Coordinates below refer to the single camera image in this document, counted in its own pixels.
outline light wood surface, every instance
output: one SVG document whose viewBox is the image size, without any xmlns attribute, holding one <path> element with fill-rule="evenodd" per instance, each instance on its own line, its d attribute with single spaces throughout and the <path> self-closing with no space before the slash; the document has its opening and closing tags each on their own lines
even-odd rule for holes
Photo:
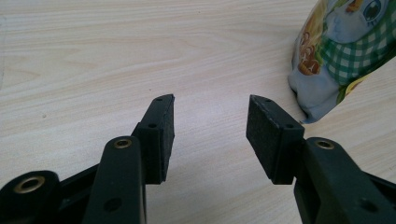
<svg viewBox="0 0 396 224">
<path fill-rule="evenodd" d="M 0 186 L 33 170 L 61 179 L 99 162 L 150 101 L 173 93 L 167 181 L 148 223 L 301 223 L 293 186 L 273 186 L 245 137 L 248 97 L 302 119 L 287 75 L 316 0 L 1 1 Z M 340 143 L 396 182 L 396 63 L 305 137 Z"/>
</svg>

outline wood grain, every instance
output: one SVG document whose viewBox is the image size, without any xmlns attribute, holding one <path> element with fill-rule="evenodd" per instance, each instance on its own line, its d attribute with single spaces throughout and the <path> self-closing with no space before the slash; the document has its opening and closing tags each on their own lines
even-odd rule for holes
<svg viewBox="0 0 396 224">
<path fill-rule="evenodd" d="M 248 97 L 304 117 L 287 75 L 316 1 L 0 2 L 0 186 L 32 170 L 61 179 L 130 134 L 173 93 L 168 179 L 148 186 L 149 223 L 301 223 L 292 186 L 273 186 L 245 137 Z M 395 60 L 305 136 L 340 143 L 396 182 Z"/>
</svg>

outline snack bag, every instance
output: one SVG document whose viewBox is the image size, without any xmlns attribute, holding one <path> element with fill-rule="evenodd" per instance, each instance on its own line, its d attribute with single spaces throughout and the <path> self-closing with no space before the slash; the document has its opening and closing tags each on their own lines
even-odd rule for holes
<svg viewBox="0 0 396 224">
<path fill-rule="evenodd" d="M 396 55 L 396 0 L 319 0 L 296 39 L 290 87 L 321 119 Z"/>
</svg>

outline cartoon character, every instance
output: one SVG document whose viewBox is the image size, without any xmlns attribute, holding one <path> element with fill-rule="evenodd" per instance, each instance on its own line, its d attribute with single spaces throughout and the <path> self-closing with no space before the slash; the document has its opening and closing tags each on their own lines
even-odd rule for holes
<svg viewBox="0 0 396 224">
<path fill-rule="evenodd" d="M 321 0 L 296 40 L 288 80 L 306 113 L 326 115 L 347 86 L 390 60 L 396 50 L 396 1 Z"/>
</svg>

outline table top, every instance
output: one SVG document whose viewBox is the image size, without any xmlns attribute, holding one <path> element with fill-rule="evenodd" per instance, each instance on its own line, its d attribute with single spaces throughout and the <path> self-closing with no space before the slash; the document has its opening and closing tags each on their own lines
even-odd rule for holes
<svg viewBox="0 0 396 224">
<path fill-rule="evenodd" d="M 304 118 L 287 76 L 316 2 L 2 1 L 0 186 L 95 165 L 173 93 L 176 138 L 166 182 L 147 187 L 148 223 L 301 223 L 293 186 L 272 185 L 245 131 L 250 94 Z M 393 59 L 304 126 L 392 182 L 395 69 Z"/>
</svg>

